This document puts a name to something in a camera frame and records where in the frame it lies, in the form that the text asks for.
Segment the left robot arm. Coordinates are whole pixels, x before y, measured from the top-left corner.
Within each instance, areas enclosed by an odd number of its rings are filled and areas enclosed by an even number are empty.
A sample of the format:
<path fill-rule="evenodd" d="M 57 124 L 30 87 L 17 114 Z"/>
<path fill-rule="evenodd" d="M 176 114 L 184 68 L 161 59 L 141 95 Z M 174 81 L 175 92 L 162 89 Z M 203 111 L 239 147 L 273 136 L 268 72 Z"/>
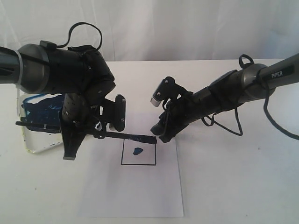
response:
<path fill-rule="evenodd" d="M 115 88 L 114 76 L 90 45 L 59 49 L 51 42 L 0 49 L 0 82 L 29 94 L 64 94 L 59 112 L 64 159 L 74 160 L 86 129 L 99 121 L 98 107 Z"/>

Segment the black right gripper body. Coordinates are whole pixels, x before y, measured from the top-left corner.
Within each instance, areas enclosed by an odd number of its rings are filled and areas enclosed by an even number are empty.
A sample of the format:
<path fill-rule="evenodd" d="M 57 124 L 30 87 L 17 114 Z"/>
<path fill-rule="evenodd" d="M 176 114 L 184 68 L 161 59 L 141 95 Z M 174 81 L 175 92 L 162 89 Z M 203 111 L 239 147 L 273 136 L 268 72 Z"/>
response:
<path fill-rule="evenodd" d="M 196 94 L 187 91 L 184 95 L 179 95 L 176 99 L 161 102 L 164 112 L 159 116 L 159 120 L 165 121 L 165 131 L 167 129 L 183 130 L 190 123 L 196 121 Z"/>

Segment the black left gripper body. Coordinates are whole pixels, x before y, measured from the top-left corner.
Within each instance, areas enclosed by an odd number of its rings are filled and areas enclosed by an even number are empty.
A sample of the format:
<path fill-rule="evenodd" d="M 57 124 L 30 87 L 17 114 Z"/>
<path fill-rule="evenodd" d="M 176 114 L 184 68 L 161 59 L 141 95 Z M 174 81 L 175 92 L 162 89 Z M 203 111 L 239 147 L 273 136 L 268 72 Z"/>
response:
<path fill-rule="evenodd" d="M 115 128 L 115 102 L 106 95 L 115 88 L 114 81 L 92 81 L 79 93 L 67 93 L 59 114 L 62 135 L 86 134 L 109 124 Z"/>

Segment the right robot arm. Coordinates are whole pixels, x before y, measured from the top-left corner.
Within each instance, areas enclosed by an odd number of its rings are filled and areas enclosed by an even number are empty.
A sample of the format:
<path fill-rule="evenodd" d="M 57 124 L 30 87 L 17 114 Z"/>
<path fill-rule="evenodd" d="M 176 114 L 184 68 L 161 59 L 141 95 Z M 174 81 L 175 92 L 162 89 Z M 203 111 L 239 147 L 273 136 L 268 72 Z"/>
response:
<path fill-rule="evenodd" d="M 246 102 L 264 99 L 263 111 L 269 122 L 286 136 L 298 140 L 298 135 L 287 131 L 273 119 L 268 103 L 277 87 L 298 83 L 299 56 L 266 66 L 243 54 L 239 57 L 239 65 L 240 70 L 225 73 L 195 93 L 176 84 L 172 77 L 164 78 L 151 98 L 155 107 L 162 105 L 164 110 L 151 132 L 167 143 L 194 121 L 200 119 L 206 126 L 217 125 L 216 114 L 234 110 L 239 132 L 230 130 L 230 133 L 242 136 L 237 108 Z"/>

